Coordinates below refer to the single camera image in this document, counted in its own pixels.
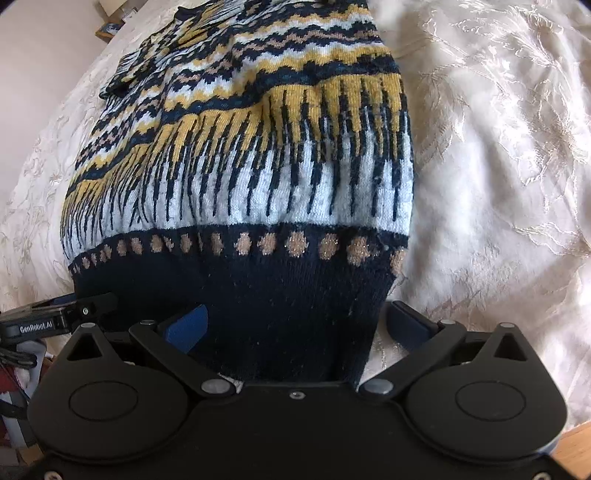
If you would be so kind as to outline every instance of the tan dot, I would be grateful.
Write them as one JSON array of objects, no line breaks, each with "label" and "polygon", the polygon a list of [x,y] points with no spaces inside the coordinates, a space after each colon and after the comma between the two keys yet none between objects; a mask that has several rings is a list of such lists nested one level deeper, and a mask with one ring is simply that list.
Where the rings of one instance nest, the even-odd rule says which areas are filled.
[{"label": "tan dot", "polygon": [[318,253],[322,260],[330,260],[339,249],[339,238],[334,233],[327,233],[320,241]]},{"label": "tan dot", "polygon": [[217,232],[212,233],[212,250],[217,257],[221,255],[223,250],[222,236]]},{"label": "tan dot", "polygon": [[117,243],[117,253],[120,257],[127,255],[127,245],[125,245],[125,241],[119,240]]},{"label": "tan dot", "polygon": [[183,251],[184,254],[189,253],[189,250],[191,250],[191,245],[193,245],[193,242],[189,238],[189,234],[188,233],[182,234],[181,235],[181,250]]},{"label": "tan dot", "polygon": [[347,247],[347,260],[351,265],[360,267],[370,257],[367,237],[356,236]]},{"label": "tan dot", "polygon": [[265,233],[257,243],[263,255],[271,255],[277,246],[277,237],[274,233]]},{"label": "tan dot", "polygon": [[251,250],[251,237],[248,235],[248,232],[242,232],[240,237],[238,238],[238,242],[234,244],[238,255],[248,255],[248,252]]},{"label": "tan dot", "polygon": [[134,254],[141,255],[144,251],[144,247],[142,246],[142,242],[139,241],[139,238],[136,236],[131,239],[131,249],[134,251]]},{"label": "tan dot", "polygon": [[407,250],[405,248],[401,248],[390,255],[390,268],[392,269],[392,273],[397,277],[402,275],[402,263],[404,262],[406,252]]},{"label": "tan dot", "polygon": [[158,235],[152,235],[152,241],[150,242],[152,252],[159,254],[164,246],[162,239]]},{"label": "tan dot", "polygon": [[304,232],[292,232],[287,242],[285,242],[285,248],[287,248],[290,256],[300,258],[308,248]]}]

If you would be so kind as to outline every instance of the black cable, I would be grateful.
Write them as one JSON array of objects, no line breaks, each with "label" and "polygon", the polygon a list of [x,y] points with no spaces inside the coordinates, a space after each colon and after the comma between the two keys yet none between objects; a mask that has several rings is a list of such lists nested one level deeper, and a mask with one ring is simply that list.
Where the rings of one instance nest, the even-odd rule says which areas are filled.
[{"label": "black cable", "polygon": [[0,347],[0,364],[30,370],[37,366],[37,356],[29,352],[15,352]]}]

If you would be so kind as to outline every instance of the red fabric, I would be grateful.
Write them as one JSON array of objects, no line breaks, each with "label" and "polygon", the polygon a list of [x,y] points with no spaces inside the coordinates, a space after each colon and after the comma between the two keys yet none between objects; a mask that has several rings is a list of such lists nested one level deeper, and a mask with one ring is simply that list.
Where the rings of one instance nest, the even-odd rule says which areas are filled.
[{"label": "red fabric", "polygon": [[[10,372],[14,378],[14,369],[12,367],[6,367],[6,370]],[[3,369],[0,369],[0,392],[16,392],[18,389],[14,384],[15,381],[17,381],[16,378],[14,381],[12,381],[10,378],[8,378],[6,372]]]}]

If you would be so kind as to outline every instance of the fair isle pattern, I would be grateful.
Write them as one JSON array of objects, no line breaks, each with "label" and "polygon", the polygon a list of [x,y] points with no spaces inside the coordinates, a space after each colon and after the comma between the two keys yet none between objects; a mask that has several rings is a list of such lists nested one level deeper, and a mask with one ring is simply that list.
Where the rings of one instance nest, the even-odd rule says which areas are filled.
[{"label": "fair isle pattern", "polygon": [[181,8],[101,95],[64,203],[70,261],[154,228],[310,223],[408,235],[406,100],[365,0]]}]

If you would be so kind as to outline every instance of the circular plate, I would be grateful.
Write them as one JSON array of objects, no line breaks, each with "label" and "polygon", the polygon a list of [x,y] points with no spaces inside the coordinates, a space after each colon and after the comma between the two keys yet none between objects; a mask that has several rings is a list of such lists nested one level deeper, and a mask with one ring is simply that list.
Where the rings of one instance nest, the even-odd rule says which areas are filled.
[{"label": "circular plate", "polygon": [[560,434],[566,407],[549,377],[528,375],[525,362],[494,363],[436,370],[409,390],[410,419],[446,453],[516,460],[542,451]]},{"label": "circular plate", "polygon": [[44,446],[69,458],[119,461],[147,453],[186,416],[185,390],[160,371],[104,359],[57,370],[41,382],[28,418]]}]

